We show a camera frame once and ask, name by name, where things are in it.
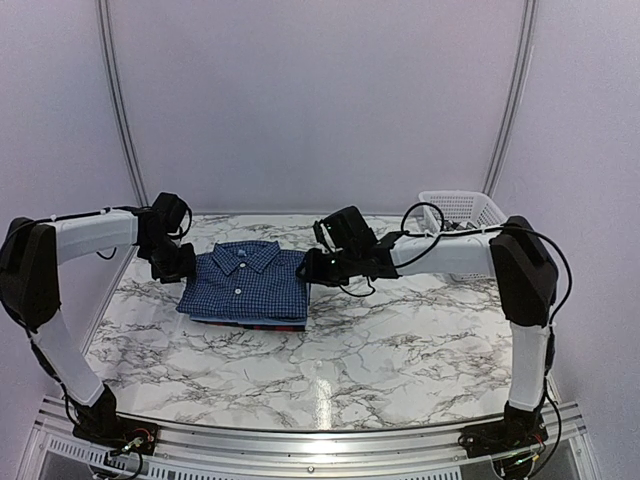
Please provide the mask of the light blue shirt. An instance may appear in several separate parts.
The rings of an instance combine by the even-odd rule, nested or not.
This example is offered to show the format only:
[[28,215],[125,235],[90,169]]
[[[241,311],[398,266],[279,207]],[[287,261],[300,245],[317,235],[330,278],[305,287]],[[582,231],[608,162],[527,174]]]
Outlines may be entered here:
[[222,318],[222,317],[204,317],[204,316],[191,315],[190,319],[192,321],[201,322],[201,323],[235,325],[235,326],[243,326],[243,327],[302,327],[304,328],[307,324],[306,317],[293,318],[293,319],[275,319],[275,318],[266,318],[266,317],[230,319],[230,318]]

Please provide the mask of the red black plaid shirt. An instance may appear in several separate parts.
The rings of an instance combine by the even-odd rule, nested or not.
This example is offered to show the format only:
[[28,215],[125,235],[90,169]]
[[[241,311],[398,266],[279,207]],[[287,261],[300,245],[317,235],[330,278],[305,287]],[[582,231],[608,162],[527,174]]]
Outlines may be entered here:
[[261,331],[279,331],[279,332],[304,332],[306,324],[301,325],[266,325],[266,324],[240,324],[240,323],[223,323],[213,322],[210,325],[221,327],[237,327],[245,330],[261,330]]

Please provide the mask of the blue checkered long sleeve shirt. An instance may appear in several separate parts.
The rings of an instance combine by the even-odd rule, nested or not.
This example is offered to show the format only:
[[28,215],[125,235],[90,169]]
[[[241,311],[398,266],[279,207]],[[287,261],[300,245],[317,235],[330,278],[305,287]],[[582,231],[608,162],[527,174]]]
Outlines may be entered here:
[[203,320],[304,322],[310,289],[296,276],[304,257],[277,241],[217,243],[196,257],[176,310]]

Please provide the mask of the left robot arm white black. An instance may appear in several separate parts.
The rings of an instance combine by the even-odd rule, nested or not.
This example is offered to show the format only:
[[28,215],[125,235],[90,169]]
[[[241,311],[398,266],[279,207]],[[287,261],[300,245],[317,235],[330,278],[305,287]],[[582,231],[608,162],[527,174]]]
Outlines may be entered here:
[[150,206],[14,219],[1,246],[1,304],[26,333],[41,367],[77,411],[79,427],[106,445],[125,438],[113,392],[72,340],[62,313],[61,265],[91,254],[134,247],[153,279],[178,283],[194,275],[195,252],[184,242],[193,221],[178,195],[162,192]]

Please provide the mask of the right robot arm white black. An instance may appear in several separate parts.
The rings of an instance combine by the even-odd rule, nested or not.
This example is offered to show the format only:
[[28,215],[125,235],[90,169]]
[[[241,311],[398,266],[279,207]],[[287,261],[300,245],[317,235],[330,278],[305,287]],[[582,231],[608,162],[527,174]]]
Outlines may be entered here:
[[555,356],[554,320],[567,301],[557,288],[560,273],[570,266],[553,240],[522,216],[438,233],[400,227],[378,238],[355,206],[315,222],[313,231],[318,245],[296,270],[309,284],[339,288],[358,276],[374,281],[432,273],[495,279],[512,334],[512,381],[495,438],[515,448],[533,433]]

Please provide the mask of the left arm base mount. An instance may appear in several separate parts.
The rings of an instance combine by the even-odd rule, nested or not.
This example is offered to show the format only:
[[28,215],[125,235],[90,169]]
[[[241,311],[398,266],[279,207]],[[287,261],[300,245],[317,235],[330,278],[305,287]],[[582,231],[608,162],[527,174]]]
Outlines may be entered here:
[[117,454],[152,455],[158,434],[158,424],[127,417],[119,417],[115,430],[111,433],[99,433],[97,428],[90,427],[88,422],[73,427],[74,437],[109,447]]

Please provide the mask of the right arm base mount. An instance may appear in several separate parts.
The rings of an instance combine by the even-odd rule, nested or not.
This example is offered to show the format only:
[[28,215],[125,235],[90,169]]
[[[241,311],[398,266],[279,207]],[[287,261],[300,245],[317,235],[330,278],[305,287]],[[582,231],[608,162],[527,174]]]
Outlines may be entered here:
[[465,426],[460,431],[458,445],[469,458],[478,458],[541,446],[548,438],[542,421],[527,427],[519,420],[497,420]]

